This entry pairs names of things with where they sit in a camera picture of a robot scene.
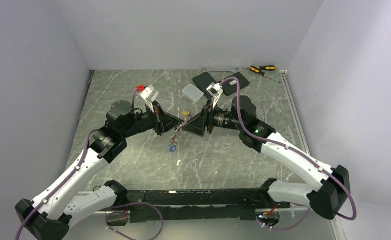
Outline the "silver disc keyring with keys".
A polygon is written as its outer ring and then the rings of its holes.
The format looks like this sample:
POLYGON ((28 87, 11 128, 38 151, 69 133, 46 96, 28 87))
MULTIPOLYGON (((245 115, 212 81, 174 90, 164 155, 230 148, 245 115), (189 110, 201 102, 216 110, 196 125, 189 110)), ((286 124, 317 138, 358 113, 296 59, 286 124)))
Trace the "silver disc keyring with keys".
POLYGON ((168 150, 170 153, 176 152, 179 146, 179 139, 182 135, 184 127, 187 125, 190 118, 191 118, 191 113, 189 111, 184 111, 182 123, 174 128, 174 133, 169 139, 168 150))

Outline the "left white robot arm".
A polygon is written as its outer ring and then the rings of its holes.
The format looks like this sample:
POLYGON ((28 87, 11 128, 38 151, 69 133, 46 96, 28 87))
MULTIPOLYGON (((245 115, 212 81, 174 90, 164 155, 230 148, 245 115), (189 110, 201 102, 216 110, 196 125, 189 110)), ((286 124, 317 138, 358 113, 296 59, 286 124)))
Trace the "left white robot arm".
POLYGON ((126 139, 149 130, 162 135, 182 123, 165 112, 158 102, 145 111, 129 101, 117 101, 106 114, 105 125, 92 130, 73 164, 46 190, 31 200, 22 199, 15 210, 21 225, 19 239, 28 230, 39 240, 61 240, 83 219, 102 209, 121 210, 127 203, 127 189, 115 180, 92 194, 77 198, 84 185, 106 168, 127 147, 126 139))

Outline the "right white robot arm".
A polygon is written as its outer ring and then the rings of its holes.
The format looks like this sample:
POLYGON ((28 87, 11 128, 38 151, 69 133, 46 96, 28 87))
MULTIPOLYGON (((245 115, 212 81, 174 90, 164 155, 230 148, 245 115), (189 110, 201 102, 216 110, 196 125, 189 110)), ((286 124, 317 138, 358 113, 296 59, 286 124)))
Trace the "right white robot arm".
POLYGON ((183 130, 202 137, 215 128, 239 131, 244 145, 277 160, 304 180, 304 184, 269 180, 259 193, 262 206, 293 203, 308 206, 322 218, 332 220, 346 201, 353 200, 349 171, 344 166, 332 167, 291 144, 257 117, 257 108, 249 97, 235 97, 230 110, 214 107, 209 100, 200 113, 185 123, 183 130))

